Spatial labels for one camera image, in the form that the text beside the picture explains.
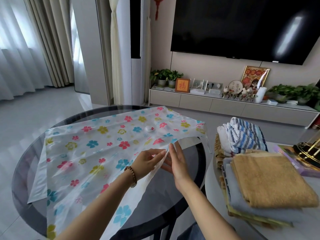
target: blue striped towel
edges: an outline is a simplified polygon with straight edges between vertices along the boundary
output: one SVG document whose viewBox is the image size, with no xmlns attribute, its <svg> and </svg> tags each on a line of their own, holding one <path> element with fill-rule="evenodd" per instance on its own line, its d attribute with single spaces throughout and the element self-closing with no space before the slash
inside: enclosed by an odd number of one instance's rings
<svg viewBox="0 0 320 240">
<path fill-rule="evenodd" d="M 245 153 L 246 149 L 268 151 L 260 127 L 248 121 L 232 117 L 227 123 L 227 135 L 234 154 Z"/>
</svg>

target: hand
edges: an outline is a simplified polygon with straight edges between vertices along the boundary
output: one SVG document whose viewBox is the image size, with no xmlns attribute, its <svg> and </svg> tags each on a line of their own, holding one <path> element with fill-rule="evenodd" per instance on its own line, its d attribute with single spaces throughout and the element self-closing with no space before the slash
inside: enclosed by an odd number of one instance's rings
<svg viewBox="0 0 320 240">
<path fill-rule="evenodd" d="M 177 148 L 177 151 L 174 149 L 174 145 L 170 143 L 170 155 L 168 155 L 168 157 L 164 160 L 164 164 L 162 164 L 161 168 L 173 174 L 176 187 L 182 193 L 184 184 L 192 181 L 192 179 L 188 173 L 186 159 L 183 155 L 179 142 L 177 141 L 174 144 Z"/>
<path fill-rule="evenodd" d="M 131 165 L 137 181 L 150 173 L 165 154 L 166 150 L 164 149 L 149 149 L 147 151 L 142 151 Z"/>
</svg>

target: gray towel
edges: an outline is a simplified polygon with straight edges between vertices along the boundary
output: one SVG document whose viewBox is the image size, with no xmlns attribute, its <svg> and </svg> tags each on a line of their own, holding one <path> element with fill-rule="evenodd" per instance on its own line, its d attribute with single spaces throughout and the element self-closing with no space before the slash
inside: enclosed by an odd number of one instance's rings
<svg viewBox="0 0 320 240">
<path fill-rule="evenodd" d="M 299 209 L 258 209 L 250 207 L 242 196 L 237 179 L 230 165 L 231 161 L 232 158 L 225 158 L 223 160 L 223 167 L 225 169 L 227 179 L 227 197 L 230 205 L 235 210 L 282 222 L 301 222 L 303 212 Z"/>
</svg>

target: black tv screen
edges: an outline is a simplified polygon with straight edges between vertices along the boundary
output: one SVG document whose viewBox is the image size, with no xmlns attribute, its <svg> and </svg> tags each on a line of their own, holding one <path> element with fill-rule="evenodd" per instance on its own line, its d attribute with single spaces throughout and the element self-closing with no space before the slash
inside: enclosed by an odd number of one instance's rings
<svg viewBox="0 0 320 240">
<path fill-rule="evenodd" d="M 171 51 L 302 65 L 320 0 L 177 0 Z"/>
</svg>

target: yellow flower print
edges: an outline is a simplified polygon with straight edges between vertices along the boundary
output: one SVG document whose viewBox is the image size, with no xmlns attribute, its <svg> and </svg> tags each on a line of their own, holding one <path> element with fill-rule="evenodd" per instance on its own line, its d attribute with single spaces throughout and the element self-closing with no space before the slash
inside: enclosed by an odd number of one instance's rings
<svg viewBox="0 0 320 240">
<path fill-rule="evenodd" d="M 68 144 L 66 144 L 65 147 L 68 148 L 68 150 L 73 150 L 74 148 L 77 148 L 78 145 L 75 142 L 68 142 Z"/>
<path fill-rule="evenodd" d="M 188 128 L 190 126 L 190 124 L 188 124 L 187 122 L 182 122 L 181 126 Z"/>
<path fill-rule="evenodd" d="M 97 131 L 99 131 L 101 134 L 105 134 L 108 132 L 108 129 L 105 126 L 100 126 Z"/>
<path fill-rule="evenodd" d="M 51 143 L 53 143 L 54 141 L 52 140 L 52 138 L 50 137 L 50 138 L 47 138 L 46 140 L 45 140 L 45 145 L 47 146 L 47 145 L 49 145 L 49 144 L 51 144 Z"/>
<path fill-rule="evenodd" d="M 198 131 L 198 132 L 200 132 L 200 133 L 202 133 L 202 134 L 205 134 L 205 133 L 206 133 L 204 129 L 196 128 L 195 130 Z"/>
<path fill-rule="evenodd" d="M 80 160 L 79 160 L 79 163 L 80 164 L 85 164 L 87 162 L 87 160 L 85 159 L 85 158 L 81 158 Z"/>
<path fill-rule="evenodd" d="M 142 123 L 145 123 L 147 119 L 144 116 L 139 116 L 138 120 L 141 121 Z"/>
<path fill-rule="evenodd" d="M 144 145 L 148 145 L 151 141 L 152 141 L 152 139 L 147 140 Z"/>
<path fill-rule="evenodd" d="M 47 238 L 50 240 L 54 240 L 57 236 L 56 232 L 54 231 L 56 229 L 55 225 L 50 224 L 47 228 Z"/>
<path fill-rule="evenodd" d="M 89 173 L 97 174 L 100 170 L 103 170 L 103 169 L 104 169 L 104 166 L 102 165 L 94 166 Z"/>
<path fill-rule="evenodd" d="M 124 133 L 126 133 L 126 130 L 120 129 L 120 130 L 118 131 L 118 133 L 119 133 L 120 135 L 123 135 Z"/>
</svg>

